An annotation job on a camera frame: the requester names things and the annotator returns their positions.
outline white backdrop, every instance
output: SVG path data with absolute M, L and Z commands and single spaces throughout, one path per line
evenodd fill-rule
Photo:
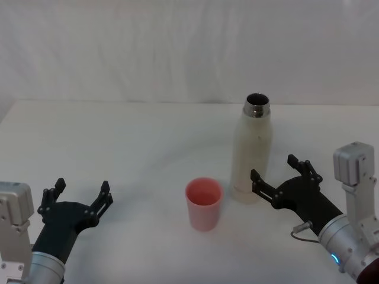
M 0 94 L 379 104 L 378 27 L 377 0 L 1 0 Z

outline pink cup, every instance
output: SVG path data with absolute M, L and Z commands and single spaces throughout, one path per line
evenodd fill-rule
M 223 189 L 209 177 L 192 180 L 185 188 L 189 221 L 198 231 L 210 231 L 219 221 Z

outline white table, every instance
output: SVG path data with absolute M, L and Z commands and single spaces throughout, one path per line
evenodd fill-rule
M 289 236 L 299 217 L 263 200 L 247 206 L 226 195 L 215 230 L 190 227 L 185 185 L 210 176 L 227 188 L 240 112 L 240 105 L 19 101 L 0 125 L 0 180 L 28 183 L 35 208 L 59 177 L 68 185 L 60 200 L 85 204 L 109 180 L 115 202 L 79 236 L 66 283 L 353 283 L 320 245 Z M 295 176 L 288 154 L 309 159 L 324 177 L 322 192 L 345 211 L 332 154 L 355 140 L 379 149 L 378 121 L 376 106 L 272 106 L 267 181 Z M 42 226 L 35 214 L 31 241 Z

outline blue led light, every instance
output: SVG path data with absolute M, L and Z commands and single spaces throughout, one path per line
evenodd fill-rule
M 339 264 L 339 259 L 338 259 L 338 257 L 336 257 L 334 254 L 332 254 L 332 257 L 334 258 L 334 260 L 336 261 L 336 263 Z

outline wire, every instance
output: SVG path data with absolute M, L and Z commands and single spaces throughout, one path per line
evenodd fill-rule
M 308 243 L 316 243 L 316 244 L 319 244 L 320 242 L 317 241 L 317 240 L 309 240 L 307 238 L 299 238 L 299 237 L 296 237 L 295 236 L 295 232 L 291 232 L 291 237 L 296 239 L 296 240 L 299 240 L 299 241 L 306 241 Z

